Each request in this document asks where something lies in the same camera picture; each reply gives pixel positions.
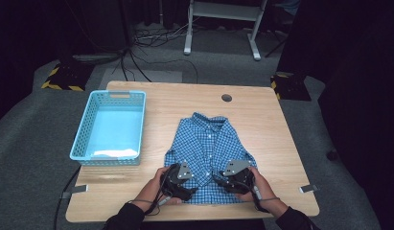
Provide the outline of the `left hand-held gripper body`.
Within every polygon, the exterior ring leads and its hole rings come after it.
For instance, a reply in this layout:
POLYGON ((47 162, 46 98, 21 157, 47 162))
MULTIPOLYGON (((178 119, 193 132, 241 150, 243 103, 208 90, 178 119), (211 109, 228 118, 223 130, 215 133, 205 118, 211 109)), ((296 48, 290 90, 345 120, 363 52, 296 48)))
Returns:
POLYGON ((164 196, 177 197, 183 200, 183 184, 193 177, 186 162, 172 164, 169 169, 161 175, 160 186, 164 196))

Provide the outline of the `black yellow striped base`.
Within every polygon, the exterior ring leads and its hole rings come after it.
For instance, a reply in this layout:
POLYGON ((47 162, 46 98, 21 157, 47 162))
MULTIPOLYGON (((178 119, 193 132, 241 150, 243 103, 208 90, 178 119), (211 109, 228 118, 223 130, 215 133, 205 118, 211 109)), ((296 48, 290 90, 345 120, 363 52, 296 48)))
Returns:
POLYGON ((92 71, 93 68, 91 66, 84 65, 73 68, 58 63, 50 72, 47 80, 42 84, 42 88, 84 91, 92 71))
POLYGON ((304 79, 301 77, 273 75, 270 77, 270 86, 278 100, 311 100, 304 79))

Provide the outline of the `blue checked shirt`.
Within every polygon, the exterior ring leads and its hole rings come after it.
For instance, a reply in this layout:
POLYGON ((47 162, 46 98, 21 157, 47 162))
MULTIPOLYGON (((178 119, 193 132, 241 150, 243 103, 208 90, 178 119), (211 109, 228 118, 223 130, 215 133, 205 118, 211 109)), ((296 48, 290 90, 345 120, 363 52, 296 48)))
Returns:
POLYGON ((195 112, 180 120, 172 146, 165 154, 164 165, 186 162, 194 175, 183 186, 197 188, 190 204, 240 203, 226 192, 216 179, 230 160, 246 160, 256 167, 254 157, 244 148, 237 131, 225 117, 208 118, 195 112))

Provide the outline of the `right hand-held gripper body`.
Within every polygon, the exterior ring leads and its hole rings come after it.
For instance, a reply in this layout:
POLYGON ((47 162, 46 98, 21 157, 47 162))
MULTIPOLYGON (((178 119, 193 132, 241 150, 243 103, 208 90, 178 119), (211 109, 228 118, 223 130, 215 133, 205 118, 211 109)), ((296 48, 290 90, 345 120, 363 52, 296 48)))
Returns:
POLYGON ((251 162, 249 160, 230 160, 225 168, 225 173, 229 175, 228 182, 231 189, 228 193, 246 194, 252 188, 253 174, 248 169, 251 162))

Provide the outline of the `light blue plastic basket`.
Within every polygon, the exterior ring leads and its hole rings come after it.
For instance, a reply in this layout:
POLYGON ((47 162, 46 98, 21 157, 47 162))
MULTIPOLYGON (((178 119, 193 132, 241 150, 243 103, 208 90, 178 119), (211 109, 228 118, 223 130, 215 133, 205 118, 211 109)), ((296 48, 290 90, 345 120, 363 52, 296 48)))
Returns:
POLYGON ((82 166, 139 165, 146 100, 140 90, 91 92, 70 158, 82 166))

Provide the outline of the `grey tape strip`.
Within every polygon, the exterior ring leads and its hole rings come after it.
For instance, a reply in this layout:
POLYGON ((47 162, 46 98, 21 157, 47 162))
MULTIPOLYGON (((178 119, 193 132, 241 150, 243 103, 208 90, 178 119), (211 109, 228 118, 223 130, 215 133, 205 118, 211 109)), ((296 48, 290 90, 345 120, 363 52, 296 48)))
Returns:
POLYGON ((309 184, 309 185, 305 185, 299 188, 299 191, 304 194, 304 193, 309 193, 309 192, 317 192, 319 190, 319 188, 316 185, 313 184, 309 184))
POLYGON ((87 185, 76 186, 76 187, 73 187, 69 192, 62 192, 60 198, 67 199, 67 198, 70 198, 73 194, 84 193, 84 192, 87 192, 87 190, 88 190, 87 185))

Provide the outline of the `person's left hand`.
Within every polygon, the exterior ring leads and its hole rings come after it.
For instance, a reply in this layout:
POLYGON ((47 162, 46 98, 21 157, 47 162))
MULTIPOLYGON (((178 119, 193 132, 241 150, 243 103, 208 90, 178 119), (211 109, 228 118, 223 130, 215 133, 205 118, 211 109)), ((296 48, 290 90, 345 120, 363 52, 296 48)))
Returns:
POLYGON ((149 180, 138 196, 132 201, 132 204, 139 207, 142 211, 147 212, 159 194, 161 175, 168 169, 168 167, 159 168, 154 177, 149 180))

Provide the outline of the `blue fabric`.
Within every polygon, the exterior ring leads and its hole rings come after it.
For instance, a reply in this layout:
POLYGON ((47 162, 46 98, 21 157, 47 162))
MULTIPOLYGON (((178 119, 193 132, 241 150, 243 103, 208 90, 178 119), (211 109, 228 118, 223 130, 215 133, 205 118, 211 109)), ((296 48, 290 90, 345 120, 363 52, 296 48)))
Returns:
POLYGON ((284 12, 296 16, 301 0, 276 0, 274 6, 284 12))

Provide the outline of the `white metal stand frame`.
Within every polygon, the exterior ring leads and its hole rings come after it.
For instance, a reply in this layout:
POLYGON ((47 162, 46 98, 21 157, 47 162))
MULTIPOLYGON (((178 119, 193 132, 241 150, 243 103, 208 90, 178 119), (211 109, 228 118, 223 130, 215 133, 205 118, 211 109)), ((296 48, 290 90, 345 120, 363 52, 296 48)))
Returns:
POLYGON ((188 24, 183 53, 188 56, 192 52, 193 22, 195 17, 210 17, 250 21, 254 23, 252 31, 247 35, 253 59, 259 61, 261 55, 256 45, 256 35, 262 22, 267 0, 261 0, 259 7, 229 5, 220 3, 190 0, 188 7, 188 24))

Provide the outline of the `person's right hand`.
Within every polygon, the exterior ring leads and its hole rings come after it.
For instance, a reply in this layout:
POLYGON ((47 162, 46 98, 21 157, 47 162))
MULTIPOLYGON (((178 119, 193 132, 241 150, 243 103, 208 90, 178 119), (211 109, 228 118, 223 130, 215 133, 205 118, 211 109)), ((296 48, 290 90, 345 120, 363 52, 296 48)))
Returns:
POLYGON ((254 167, 248 168, 253 174, 253 191, 248 192, 244 195, 235 194, 235 197, 241 201, 254 202, 258 210, 269 212, 271 210, 271 205, 279 198, 272 191, 267 180, 259 173, 259 171, 254 167))

